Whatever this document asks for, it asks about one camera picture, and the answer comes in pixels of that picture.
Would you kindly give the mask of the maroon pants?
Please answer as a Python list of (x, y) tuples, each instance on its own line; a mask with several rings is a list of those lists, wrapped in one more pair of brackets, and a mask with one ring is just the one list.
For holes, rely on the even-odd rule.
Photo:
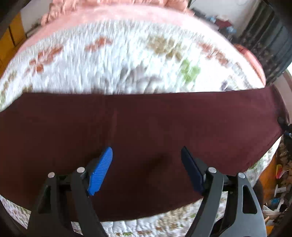
[(276, 87), (145, 95), (25, 93), (1, 112), (1, 195), (32, 209), (48, 173), (70, 174), (113, 149), (92, 198), (101, 221), (131, 220), (197, 201), (181, 149), (220, 172), (255, 164), (289, 114)]

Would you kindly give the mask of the cluttered floor items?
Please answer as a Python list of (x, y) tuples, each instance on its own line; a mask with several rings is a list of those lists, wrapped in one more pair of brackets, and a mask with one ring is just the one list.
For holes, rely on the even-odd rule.
[(290, 236), (291, 227), (291, 136), (285, 133), (272, 161), (259, 178), (263, 188), (263, 216), (267, 236)]

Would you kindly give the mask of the floral quilted bedspread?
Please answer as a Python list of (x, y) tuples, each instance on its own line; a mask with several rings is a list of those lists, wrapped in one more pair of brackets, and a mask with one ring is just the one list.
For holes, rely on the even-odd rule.
[(120, 20), (32, 36), (1, 77), (1, 109), (22, 93), (152, 94), (262, 88), (251, 65), (204, 24)]

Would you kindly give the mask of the orange wooden wardrobe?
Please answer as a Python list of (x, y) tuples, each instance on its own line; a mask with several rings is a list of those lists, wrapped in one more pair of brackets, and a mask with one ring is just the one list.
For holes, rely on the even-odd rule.
[(26, 34), (19, 12), (11, 21), (9, 27), (1, 38), (1, 76), (3, 75), (10, 60), (15, 56), (18, 49), (26, 41)]

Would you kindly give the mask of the dark patterned curtain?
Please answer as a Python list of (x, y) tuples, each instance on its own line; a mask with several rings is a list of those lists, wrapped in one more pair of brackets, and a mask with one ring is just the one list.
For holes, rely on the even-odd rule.
[(260, 1), (239, 43), (259, 60), (266, 83), (273, 83), (291, 64), (291, 36), (267, 1)]

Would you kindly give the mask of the cluttered right nightstand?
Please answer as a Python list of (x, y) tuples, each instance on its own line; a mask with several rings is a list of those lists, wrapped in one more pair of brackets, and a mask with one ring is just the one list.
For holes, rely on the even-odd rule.
[(194, 13), (194, 16), (207, 23), (215, 31), (221, 33), (228, 41), (232, 41), (237, 30), (229, 20), (221, 19), (218, 16), (207, 16), (195, 8), (192, 8), (191, 11)]

